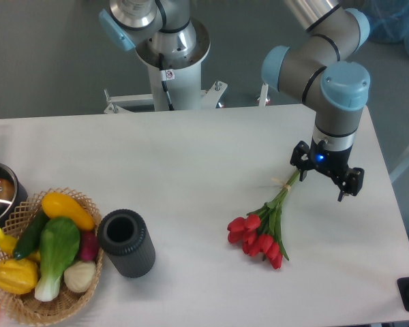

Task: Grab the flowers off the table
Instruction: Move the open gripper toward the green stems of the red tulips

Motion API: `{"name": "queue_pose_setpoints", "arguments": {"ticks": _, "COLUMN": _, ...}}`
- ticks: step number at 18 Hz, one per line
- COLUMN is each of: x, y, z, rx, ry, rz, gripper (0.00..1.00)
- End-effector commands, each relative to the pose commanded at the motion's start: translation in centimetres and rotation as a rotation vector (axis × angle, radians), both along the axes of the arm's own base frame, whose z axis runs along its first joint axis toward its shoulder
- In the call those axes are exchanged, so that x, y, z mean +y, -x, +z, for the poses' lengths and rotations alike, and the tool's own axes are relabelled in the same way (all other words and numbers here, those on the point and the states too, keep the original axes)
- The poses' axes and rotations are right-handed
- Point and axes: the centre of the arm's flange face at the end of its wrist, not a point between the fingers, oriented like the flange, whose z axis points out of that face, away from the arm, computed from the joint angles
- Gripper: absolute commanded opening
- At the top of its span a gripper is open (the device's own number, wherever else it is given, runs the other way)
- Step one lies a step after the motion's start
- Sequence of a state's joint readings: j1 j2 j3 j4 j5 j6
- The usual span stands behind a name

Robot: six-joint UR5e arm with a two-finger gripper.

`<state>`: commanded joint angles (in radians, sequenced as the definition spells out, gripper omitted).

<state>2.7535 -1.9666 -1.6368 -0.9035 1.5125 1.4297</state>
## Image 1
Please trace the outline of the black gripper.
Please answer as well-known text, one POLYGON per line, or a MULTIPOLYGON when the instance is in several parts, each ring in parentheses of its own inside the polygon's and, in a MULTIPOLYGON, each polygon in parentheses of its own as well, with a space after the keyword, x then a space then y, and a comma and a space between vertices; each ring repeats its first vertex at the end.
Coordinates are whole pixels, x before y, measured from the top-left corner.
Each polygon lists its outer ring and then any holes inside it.
POLYGON ((362 168, 349 168, 348 159, 352 146, 340 151, 331 151, 324 140, 312 139, 311 146, 300 141, 293 149, 290 164, 299 171, 303 181, 309 170, 315 170, 334 180, 339 188, 338 202, 345 196, 356 196, 362 186, 365 171, 362 168))

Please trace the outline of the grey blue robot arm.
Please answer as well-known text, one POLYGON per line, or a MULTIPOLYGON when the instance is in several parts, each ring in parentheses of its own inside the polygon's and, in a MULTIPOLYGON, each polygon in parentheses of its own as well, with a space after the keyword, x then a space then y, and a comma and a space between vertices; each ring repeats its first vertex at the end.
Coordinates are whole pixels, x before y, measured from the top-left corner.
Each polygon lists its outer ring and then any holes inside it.
MULTIPOLYGON (((298 143, 290 162, 301 175, 315 170, 329 177, 341 196, 355 196, 364 171, 351 168, 348 158, 367 103, 370 76, 348 57, 368 38, 369 21, 337 1, 288 1, 287 6, 309 39, 296 50, 273 48, 262 63, 261 76, 268 87, 316 114, 311 142, 298 143)), ((189 1, 111 1, 99 22, 117 47, 135 50, 147 66, 157 111, 197 110, 211 104, 201 90, 209 34, 192 18, 189 1)))

